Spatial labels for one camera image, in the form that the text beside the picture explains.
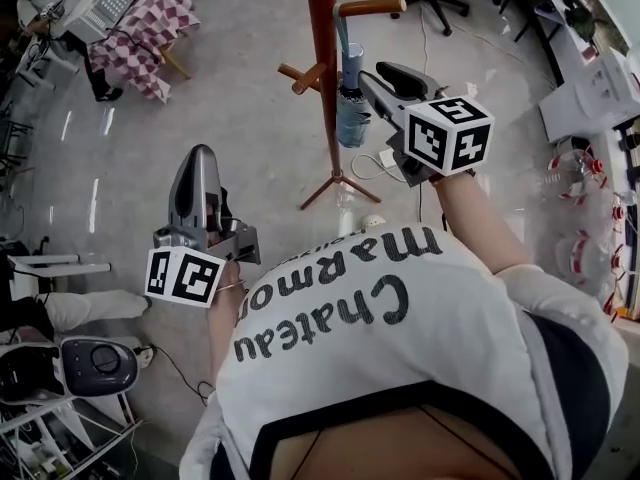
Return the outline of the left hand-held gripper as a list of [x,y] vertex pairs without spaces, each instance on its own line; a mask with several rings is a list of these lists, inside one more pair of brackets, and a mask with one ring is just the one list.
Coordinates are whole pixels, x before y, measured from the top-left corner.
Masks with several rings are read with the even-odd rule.
[[[261,262],[256,229],[232,219],[227,199],[213,150],[194,146],[171,187],[169,225],[154,233],[146,296],[207,308],[227,263]],[[217,243],[210,246],[208,241]]]

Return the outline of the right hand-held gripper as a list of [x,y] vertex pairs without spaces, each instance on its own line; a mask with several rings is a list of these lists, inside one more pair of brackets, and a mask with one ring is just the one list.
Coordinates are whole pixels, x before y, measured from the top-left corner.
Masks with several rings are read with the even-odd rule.
[[[469,96],[443,98],[446,85],[408,66],[381,61],[376,71],[394,92],[366,71],[358,74],[359,89],[376,114],[396,130],[387,144],[409,186],[486,162],[495,127],[486,108]],[[403,103],[396,94],[422,102]]]

